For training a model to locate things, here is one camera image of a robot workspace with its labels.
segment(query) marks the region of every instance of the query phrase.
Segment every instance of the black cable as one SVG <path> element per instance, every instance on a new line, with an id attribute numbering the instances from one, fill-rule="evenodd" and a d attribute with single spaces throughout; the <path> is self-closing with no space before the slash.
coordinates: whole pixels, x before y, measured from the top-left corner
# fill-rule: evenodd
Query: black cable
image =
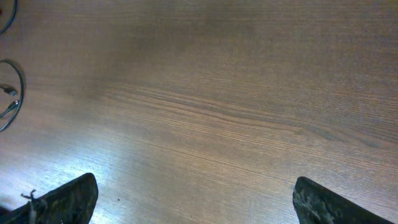
<path id="1" fill-rule="evenodd" d="M 6 128 L 8 128 L 8 126 L 10 126 L 12 121 L 17 116 L 17 114 L 22 106 L 22 102 L 24 101 L 25 85 L 24 85 L 24 77 L 22 76 L 21 71 L 17 68 L 17 66 L 14 64 L 14 62 L 12 62 L 12 60 L 4 59 L 4 60 L 0 60 L 0 63 L 6 63 L 6 64 L 10 65 L 17 72 L 18 77 L 19 77 L 19 82 L 21 83 L 21 92 L 19 93 L 19 100 L 12 102 L 10 104 L 10 106 L 8 107 L 8 109 L 6 110 L 8 113 L 8 112 L 10 112 L 10 110 L 16 108 L 16 111 L 12 115 L 10 120 L 0 129 L 0 132 L 1 132 L 1 131 L 5 130 Z"/>
<path id="2" fill-rule="evenodd" d="M 0 35 L 3 34 L 12 24 L 15 19 L 15 15 L 17 14 L 18 8 L 18 0 L 14 0 L 14 8 L 12 9 L 12 14 L 10 19 L 8 20 L 7 24 L 0 30 Z"/>

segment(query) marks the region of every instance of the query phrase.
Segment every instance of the wood grain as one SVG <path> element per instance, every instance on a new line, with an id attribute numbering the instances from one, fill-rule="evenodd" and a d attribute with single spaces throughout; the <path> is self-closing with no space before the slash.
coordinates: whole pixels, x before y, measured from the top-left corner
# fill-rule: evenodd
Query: wood grain
<path id="1" fill-rule="evenodd" d="M 298 223 L 305 175 L 398 222 L 397 24 L 395 1 L 22 0 L 0 205 L 92 172 L 92 223 Z"/>

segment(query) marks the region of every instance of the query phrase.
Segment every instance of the wooden surface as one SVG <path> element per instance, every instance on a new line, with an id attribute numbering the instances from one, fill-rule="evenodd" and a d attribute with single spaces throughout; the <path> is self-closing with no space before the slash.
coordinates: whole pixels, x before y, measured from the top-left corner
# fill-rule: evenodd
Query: wooden surface
<path id="1" fill-rule="evenodd" d="M 304 175 L 398 222 L 397 2 L 333 2 L 22 0 L 0 205 L 92 172 L 92 223 L 298 223 Z"/>

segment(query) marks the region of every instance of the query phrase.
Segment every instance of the black object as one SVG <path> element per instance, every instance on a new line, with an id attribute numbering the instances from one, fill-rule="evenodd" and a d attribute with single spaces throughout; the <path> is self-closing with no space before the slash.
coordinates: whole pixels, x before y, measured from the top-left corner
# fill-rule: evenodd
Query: black object
<path id="1" fill-rule="evenodd" d="M 50 191 L 40 198 L 22 195 L 31 201 L 0 217 L 3 224 L 88 224 L 98 198 L 98 187 L 91 173 Z"/>
<path id="2" fill-rule="evenodd" d="M 18 9 L 18 0 L 14 0 L 14 7 L 12 8 L 11 17 L 7 21 L 6 25 L 0 30 L 0 35 L 3 34 L 6 30 L 8 30 L 12 22 L 14 22 L 15 15 L 17 14 L 17 9 Z"/>
<path id="3" fill-rule="evenodd" d="M 306 177 L 297 179 L 293 206 L 300 224 L 393 224 Z"/>
<path id="4" fill-rule="evenodd" d="M 22 72 L 18 69 L 19 66 L 16 62 L 9 60 L 9 59 L 4 59 L 4 60 L 0 60 L 0 63 L 6 63 L 6 64 L 10 65 L 18 74 L 19 82 L 21 84 L 21 92 L 19 93 L 19 100 L 13 101 L 8 106 L 8 108 L 0 114 L 0 119 L 2 119 L 2 117 L 4 117 L 6 114 L 11 112 L 12 110 L 15 110 L 14 114 L 9 118 L 8 122 L 3 127 L 0 127 L 0 132 L 1 132 L 10 126 L 12 121 L 16 118 L 19 110 L 21 109 L 22 102 L 24 101 L 25 85 L 24 85 L 24 76 L 23 76 Z M 4 92 L 7 94 L 10 94 L 12 96 L 17 95 L 17 90 L 11 86 L 0 85 L 0 88 L 2 88 L 4 90 Z"/>

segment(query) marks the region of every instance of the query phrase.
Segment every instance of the wooden table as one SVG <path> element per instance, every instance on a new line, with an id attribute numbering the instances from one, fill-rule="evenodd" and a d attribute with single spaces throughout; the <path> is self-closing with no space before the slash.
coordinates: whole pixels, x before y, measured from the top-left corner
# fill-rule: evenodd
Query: wooden table
<path id="1" fill-rule="evenodd" d="M 394 1 L 22 0 L 0 205 L 92 172 L 92 223 L 298 223 L 304 175 L 398 222 L 397 24 Z"/>

